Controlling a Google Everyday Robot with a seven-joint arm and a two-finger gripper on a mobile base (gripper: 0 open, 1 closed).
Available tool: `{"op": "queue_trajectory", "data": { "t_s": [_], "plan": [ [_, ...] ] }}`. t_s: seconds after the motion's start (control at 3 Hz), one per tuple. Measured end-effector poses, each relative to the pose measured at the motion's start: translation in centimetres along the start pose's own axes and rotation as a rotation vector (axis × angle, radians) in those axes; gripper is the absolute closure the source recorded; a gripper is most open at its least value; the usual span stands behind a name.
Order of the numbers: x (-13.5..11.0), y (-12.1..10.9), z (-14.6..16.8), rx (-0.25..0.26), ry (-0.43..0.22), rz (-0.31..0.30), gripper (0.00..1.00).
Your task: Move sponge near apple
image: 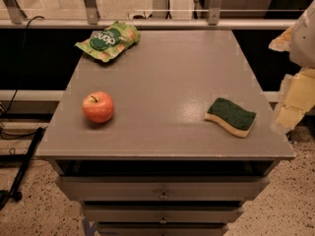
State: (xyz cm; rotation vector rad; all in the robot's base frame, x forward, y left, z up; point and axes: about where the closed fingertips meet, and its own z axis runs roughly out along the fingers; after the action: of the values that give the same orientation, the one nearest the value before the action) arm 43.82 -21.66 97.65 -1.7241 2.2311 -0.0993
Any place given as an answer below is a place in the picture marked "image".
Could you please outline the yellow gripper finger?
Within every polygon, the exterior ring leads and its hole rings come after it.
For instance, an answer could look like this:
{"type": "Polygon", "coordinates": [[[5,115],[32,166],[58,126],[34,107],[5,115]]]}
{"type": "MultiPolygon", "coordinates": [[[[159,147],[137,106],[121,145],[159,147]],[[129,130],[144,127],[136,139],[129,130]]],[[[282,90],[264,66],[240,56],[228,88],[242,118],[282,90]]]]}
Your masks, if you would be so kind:
{"type": "Polygon", "coordinates": [[[294,76],[285,75],[271,129],[278,134],[287,134],[314,106],[315,69],[302,67],[294,76]]]}
{"type": "Polygon", "coordinates": [[[278,52],[285,52],[290,50],[291,35],[293,27],[289,27],[282,34],[274,38],[270,44],[269,48],[278,52]]]}

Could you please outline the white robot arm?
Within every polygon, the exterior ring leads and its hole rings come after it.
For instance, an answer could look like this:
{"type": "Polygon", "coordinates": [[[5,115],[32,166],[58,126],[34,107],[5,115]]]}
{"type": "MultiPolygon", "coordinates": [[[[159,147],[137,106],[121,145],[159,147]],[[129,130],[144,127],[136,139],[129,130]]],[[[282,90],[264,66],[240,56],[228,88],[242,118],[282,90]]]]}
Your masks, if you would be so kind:
{"type": "Polygon", "coordinates": [[[271,128],[286,134],[315,106],[315,1],[293,26],[270,42],[269,48],[287,51],[289,60],[301,67],[294,76],[284,76],[274,110],[271,128]]]}

